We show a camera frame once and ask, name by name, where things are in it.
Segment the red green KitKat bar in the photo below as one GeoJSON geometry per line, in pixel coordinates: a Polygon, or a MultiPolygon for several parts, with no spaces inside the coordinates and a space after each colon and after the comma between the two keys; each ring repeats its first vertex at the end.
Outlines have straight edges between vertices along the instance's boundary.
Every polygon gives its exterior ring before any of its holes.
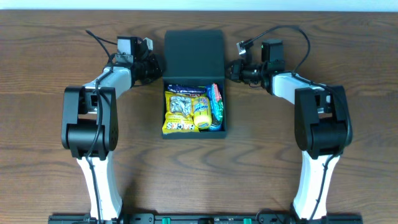
{"type": "Polygon", "coordinates": [[[214,126],[219,126],[223,121],[224,106],[218,85],[212,83],[206,86],[206,95],[211,104],[212,124],[214,126]]]}

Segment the purple Dairy Milk bar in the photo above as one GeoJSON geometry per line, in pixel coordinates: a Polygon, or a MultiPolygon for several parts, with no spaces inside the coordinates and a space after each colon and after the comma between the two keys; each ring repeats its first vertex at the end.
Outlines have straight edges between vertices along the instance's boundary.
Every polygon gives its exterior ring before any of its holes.
{"type": "Polygon", "coordinates": [[[185,95],[202,95],[206,93],[205,87],[178,85],[178,84],[167,85],[167,90],[173,93],[179,93],[185,95]]]}

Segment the dark green box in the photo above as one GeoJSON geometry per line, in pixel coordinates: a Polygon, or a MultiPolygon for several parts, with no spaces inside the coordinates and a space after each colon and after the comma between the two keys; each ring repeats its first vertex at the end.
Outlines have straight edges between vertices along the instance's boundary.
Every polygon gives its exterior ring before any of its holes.
{"type": "MultiPolygon", "coordinates": [[[[205,87],[218,85],[224,112],[220,131],[199,129],[199,133],[163,134],[164,139],[217,139],[226,136],[226,107],[224,105],[224,42],[220,30],[169,30],[164,45],[166,71],[163,74],[164,121],[166,113],[165,92],[167,85],[205,87]]],[[[202,95],[187,95],[193,100],[202,95]]]]}

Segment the yellow Hacks candy bag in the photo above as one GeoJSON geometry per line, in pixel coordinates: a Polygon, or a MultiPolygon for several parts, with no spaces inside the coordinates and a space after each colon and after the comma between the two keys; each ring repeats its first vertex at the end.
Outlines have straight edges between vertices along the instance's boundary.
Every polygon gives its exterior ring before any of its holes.
{"type": "Polygon", "coordinates": [[[166,113],[163,134],[199,133],[193,122],[193,98],[187,95],[165,92],[166,113]]]}

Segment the yellow Mentos bottle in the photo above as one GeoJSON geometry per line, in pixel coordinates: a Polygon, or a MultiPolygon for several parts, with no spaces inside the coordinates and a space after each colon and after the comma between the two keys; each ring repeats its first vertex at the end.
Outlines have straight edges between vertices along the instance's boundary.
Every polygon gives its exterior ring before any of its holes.
{"type": "Polygon", "coordinates": [[[198,129],[208,129],[212,124],[210,100],[205,96],[193,100],[193,122],[198,129]]]}

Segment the blue Oreo cookie pack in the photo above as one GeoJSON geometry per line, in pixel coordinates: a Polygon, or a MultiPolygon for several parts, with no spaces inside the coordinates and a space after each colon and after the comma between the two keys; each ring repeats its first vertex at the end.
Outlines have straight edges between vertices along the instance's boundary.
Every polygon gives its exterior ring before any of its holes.
{"type": "Polygon", "coordinates": [[[221,123],[219,123],[219,124],[211,124],[210,125],[210,127],[209,127],[209,131],[220,131],[221,130],[221,127],[222,127],[222,124],[221,123]]]}

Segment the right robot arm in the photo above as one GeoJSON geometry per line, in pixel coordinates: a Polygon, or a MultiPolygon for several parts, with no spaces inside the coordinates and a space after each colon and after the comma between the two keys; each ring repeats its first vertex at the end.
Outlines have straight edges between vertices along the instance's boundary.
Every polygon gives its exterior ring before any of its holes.
{"type": "Polygon", "coordinates": [[[353,138],[345,89],[287,71],[280,40],[262,43],[262,62],[258,65],[250,63],[251,39],[236,45],[241,58],[231,62],[229,79],[259,84],[270,95],[294,106],[294,134],[302,152],[302,168],[298,191],[284,223],[329,223],[326,199],[333,170],[353,138]]]}

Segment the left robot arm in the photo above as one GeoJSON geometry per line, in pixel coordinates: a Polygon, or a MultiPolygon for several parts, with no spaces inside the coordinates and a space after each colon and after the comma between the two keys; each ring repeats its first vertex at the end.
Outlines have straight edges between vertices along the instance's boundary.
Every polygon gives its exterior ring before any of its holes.
{"type": "Polygon", "coordinates": [[[85,176],[91,202],[88,223],[118,220],[123,200],[114,176],[118,143],[118,98],[130,89],[161,77],[162,59],[149,38],[119,36],[115,53],[101,73],[80,86],[68,86],[63,95],[62,145],[71,152],[85,176]]]}

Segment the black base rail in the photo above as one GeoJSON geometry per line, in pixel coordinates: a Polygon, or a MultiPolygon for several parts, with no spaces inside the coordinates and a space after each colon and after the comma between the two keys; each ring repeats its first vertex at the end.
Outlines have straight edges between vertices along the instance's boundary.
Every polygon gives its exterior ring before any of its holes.
{"type": "MultiPolygon", "coordinates": [[[[51,215],[49,224],[98,223],[89,214],[51,215]]],[[[276,223],[329,223],[362,224],[361,215],[327,215],[318,220],[298,220],[293,215],[271,212],[259,215],[154,215],[152,213],[122,214],[119,218],[104,220],[102,223],[114,224],[276,224],[276,223]]]]}

